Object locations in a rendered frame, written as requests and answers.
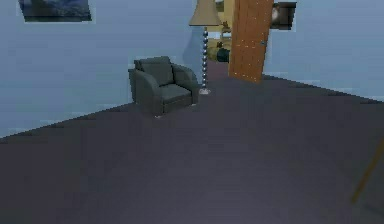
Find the beige shade floor lamp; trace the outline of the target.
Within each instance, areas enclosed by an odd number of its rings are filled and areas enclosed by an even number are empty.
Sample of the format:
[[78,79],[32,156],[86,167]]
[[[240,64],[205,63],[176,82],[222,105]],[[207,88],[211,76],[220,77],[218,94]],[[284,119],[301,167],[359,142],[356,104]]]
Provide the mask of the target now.
[[197,0],[194,13],[189,21],[189,26],[203,27],[203,47],[202,47],[202,84],[199,90],[200,95],[208,95],[210,90],[207,88],[208,79],[208,27],[216,27],[221,24],[221,20],[216,10],[215,0]]

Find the dark round object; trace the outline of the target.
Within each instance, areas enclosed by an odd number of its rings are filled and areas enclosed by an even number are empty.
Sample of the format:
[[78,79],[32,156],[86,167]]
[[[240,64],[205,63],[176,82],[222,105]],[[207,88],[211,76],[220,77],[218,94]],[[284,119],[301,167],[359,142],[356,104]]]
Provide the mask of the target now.
[[220,48],[217,51],[217,60],[219,62],[228,62],[229,61],[229,54],[230,54],[230,51],[228,49]]

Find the brown wooden room door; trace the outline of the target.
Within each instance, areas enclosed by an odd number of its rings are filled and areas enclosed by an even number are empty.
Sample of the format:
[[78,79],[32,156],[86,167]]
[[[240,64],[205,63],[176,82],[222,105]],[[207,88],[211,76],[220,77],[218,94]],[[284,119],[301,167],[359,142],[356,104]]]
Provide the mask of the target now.
[[262,80],[272,19],[273,0],[235,0],[229,76],[249,82]]

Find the black framed picture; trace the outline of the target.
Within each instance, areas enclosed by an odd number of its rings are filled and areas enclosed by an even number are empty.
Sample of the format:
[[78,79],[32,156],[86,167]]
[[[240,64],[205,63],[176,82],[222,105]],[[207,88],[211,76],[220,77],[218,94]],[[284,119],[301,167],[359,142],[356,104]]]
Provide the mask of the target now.
[[291,30],[296,2],[277,2],[272,7],[271,29]]

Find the dark blue framed picture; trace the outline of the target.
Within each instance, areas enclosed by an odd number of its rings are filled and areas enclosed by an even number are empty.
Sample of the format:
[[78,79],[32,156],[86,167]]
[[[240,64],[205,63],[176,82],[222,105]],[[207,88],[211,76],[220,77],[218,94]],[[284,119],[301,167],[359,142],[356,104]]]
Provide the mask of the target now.
[[26,22],[87,22],[88,0],[18,0]]

